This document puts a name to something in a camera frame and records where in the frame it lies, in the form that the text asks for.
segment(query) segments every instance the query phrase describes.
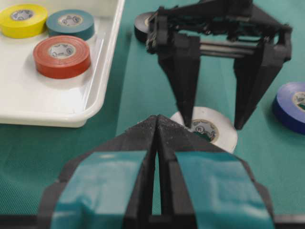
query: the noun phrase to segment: black plastic frame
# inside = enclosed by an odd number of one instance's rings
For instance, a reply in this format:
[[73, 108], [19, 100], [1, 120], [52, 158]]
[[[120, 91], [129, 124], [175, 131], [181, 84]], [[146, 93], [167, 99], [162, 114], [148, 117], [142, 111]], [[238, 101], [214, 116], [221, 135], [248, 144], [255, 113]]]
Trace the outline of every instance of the black plastic frame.
[[[75, 169], [93, 152], [147, 150], [136, 179], [132, 196], [123, 220], [124, 229], [196, 229], [195, 212], [175, 152], [223, 152], [220, 148], [184, 129], [179, 124], [160, 115], [128, 129], [124, 134], [96, 149], [69, 161], [58, 181], [46, 188], [38, 215], [2, 215], [1, 229], [47, 229], [61, 192]], [[159, 155], [162, 214], [152, 215], [153, 177], [155, 156]], [[249, 165], [239, 159], [261, 195], [276, 229], [305, 228], [304, 215], [275, 215], [268, 190], [257, 183]]]

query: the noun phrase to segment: green tablecloth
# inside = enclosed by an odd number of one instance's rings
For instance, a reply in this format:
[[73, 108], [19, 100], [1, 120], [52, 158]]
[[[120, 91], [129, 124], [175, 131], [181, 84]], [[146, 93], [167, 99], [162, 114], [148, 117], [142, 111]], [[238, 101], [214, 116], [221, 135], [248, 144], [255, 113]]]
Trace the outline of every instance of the green tablecloth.
[[[281, 85], [305, 81], [305, 1], [254, 1], [295, 28], [293, 60], [285, 64], [249, 122], [238, 132], [235, 154], [245, 159], [257, 180], [269, 188], [276, 214], [304, 214], [305, 136], [278, 123], [271, 103]], [[121, 134], [149, 115], [170, 117], [177, 111], [157, 56], [146, 53], [145, 47], [137, 42], [133, 21], [138, 14], [156, 10], [160, 5], [171, 7], [192, 2], [196, 1], [126, 0], [106, 101], [84, 127], [0, 125], [0, 214], [35, 214], [43, 189], [54, 182], [69, 159]], [[235, 88], [233, 60], [202, 58], [197, 106], [215, 109], [233, 121]], [[158, 182], [153, 212], [160, 213]]]

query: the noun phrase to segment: red tape roll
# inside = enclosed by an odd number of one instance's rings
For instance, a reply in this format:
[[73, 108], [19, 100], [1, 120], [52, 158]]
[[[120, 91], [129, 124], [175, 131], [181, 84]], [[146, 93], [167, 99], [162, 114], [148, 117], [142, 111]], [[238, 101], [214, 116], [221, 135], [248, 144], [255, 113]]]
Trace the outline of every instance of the red tape roll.
[[35, 47], [33, 55], [37, 71], [54, 79], [75, 77], [91, 65], [88, 44], [73, 36], [48, 38]]

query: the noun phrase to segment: electrical tape roll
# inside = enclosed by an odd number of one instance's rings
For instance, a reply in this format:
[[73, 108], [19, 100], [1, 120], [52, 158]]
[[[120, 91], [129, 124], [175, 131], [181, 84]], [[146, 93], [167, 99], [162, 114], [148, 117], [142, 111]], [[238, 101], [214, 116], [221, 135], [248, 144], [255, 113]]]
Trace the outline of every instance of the electrical tape roll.
[[69, 35], [88, 40], [94, 33], [94, 18], [82, 10], [62, 10], [47, 19], [49, 36]]
[[143, 43], [146, 43], [148, 34], [148, 19], [154, 12], [140, 14], [134, 21], [134, 33], [136, 38]]
[[287, 128], [305, 135], [305, 83], [287, 83], [273, 102], [273, 113]]
[[2, 33], [11, 38], [28, 38], [45, 31], [48, 11], [39, 5], [21, 4], [0, 13]]
[[[184, 125], [180, 112], [176, 112], [171, 119]], [[236, 148], [236, 129], [228, 118], [213, 109], [194, 107], [192, 125], [187, 129], [231, 154]]]
[[40, 42], [33, 52], [36, 69], [54, 79], [72, 78], [91, 65], [88, 44], [73, 36], [56, 36]]

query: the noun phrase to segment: black tape roll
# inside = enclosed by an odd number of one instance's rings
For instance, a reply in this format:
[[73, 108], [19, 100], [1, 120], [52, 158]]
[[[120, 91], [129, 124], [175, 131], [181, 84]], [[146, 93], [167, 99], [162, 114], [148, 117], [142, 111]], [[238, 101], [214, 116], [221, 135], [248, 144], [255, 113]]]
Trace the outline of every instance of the black tape roll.
[[153, 14], [154, 12], [140, 14], [134, 21], [134, 33], [140, 42], [146, 43], [148, 34], [148, 18]]

